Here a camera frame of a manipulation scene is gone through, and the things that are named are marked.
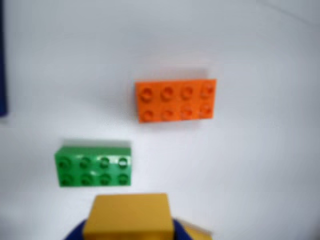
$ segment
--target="white surface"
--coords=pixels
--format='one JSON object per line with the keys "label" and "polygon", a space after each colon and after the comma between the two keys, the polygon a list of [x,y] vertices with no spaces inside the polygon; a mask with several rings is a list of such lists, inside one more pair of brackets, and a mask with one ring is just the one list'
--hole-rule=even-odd
{"label": "white surface", "polygon": [[[314,240],[319,4],[279,4],[7,0],[0,239],[60,240],[97,194],[167,192],[216,240]],[[215,118],[139,125],[133,78],[163,68],[218,78]],[[64,139],[132,141],[132,186],[59,188]]]}

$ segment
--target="blue object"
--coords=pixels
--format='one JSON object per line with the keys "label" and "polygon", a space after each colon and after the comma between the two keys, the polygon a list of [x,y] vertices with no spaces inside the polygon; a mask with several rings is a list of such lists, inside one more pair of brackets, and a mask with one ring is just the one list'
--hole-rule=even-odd
{"label": "blue object", "polygon": [[0,0],[0,117],[7,115],[3,0]]}
{"label": "blue object", "polygon": [[[86,220],[82,221],[64,240],[84,240],[82,235]],[[174,239],[175,240],[192,240],[187,234],[184,227],[177,221],[173,220],[174,224]]]}

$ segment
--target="yellow lego brick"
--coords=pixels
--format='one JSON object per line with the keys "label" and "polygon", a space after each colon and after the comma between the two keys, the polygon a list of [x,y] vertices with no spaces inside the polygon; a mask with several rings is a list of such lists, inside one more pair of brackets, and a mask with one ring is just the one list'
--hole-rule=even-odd
{"label": "yellow lego brick", "polygon": [[173,240],[167,195],[99,195],[83,236],[85,240]]}
{"label": "yellow lego brick", "polygon": [[202,231],[187,226],[185,226],[184,229],[193,240],[212,240],[210,234],[204,233]]}

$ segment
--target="toy block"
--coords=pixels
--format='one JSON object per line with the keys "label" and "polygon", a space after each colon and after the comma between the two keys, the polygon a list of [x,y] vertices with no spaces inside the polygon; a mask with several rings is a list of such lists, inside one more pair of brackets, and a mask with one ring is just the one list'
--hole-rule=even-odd
{"label": "toy block", "polygon": [[166,194],[99,195],[83,230],[84,240],[173,240]]}
{"label": "toy block", "polygon": [[55,154],[61,187],[130,186],[128,147],[63,146]]}
{"label": "toy block", "polygon": [[215,79],[136,82],[139,122],[212,119],[216,86]]}

